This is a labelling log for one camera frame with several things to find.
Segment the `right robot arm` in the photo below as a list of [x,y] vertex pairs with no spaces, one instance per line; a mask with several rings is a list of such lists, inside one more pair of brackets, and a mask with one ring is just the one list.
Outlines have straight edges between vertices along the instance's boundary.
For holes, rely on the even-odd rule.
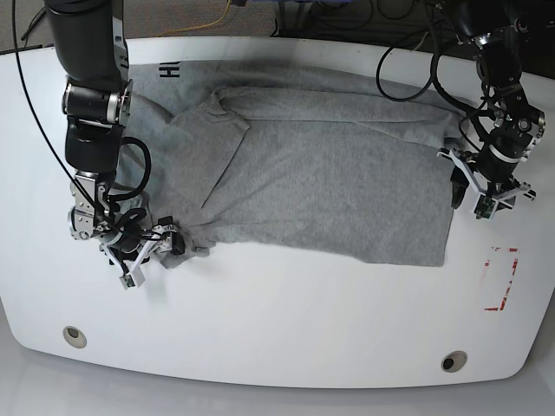
[[[153,253],[182,255],[186,244],[170,217],[150,229],[141,227],[144,208],[121,212],[120,204],[139,197],[152,171],[147,146],[124,134],[130,115],[130,80],[121,1],[47,1],[46,16],[57,57],[67,73],[62,111],[67,117],[65,159],[75,169],[70,190],[75,205],[69,212],[74,239],[96,239],[101,252],[118,268],[122,285],[141,286],[141,265]],[[137,146],[145,167],[132,190],[111,188],[123,146]]]

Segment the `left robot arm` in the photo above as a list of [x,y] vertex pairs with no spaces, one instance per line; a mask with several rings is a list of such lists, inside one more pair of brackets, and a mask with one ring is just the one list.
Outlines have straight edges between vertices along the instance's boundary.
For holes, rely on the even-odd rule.
[[[441,149],[439,156],[454,163],[451,175],[453,209],[463,202],[467,189],[476,201],[478,219],[491,219],[498,211],[511,210],[519,195],[535,199],[536,193],[513,173],[528,160],[545,133],[545,114],[526,98],[521,84],[526,48],[554,32],[552,1],[425,1],[424,12],[434,52],[429,77],[410,101],[434,88],[476,132],[479,143],[467,150]],[[473,107],[454,98],[438,77],[440,58],[449,46],[439,39],[431,10],[437,9],[456,36],[453,45],[472,49],[482,96]]]

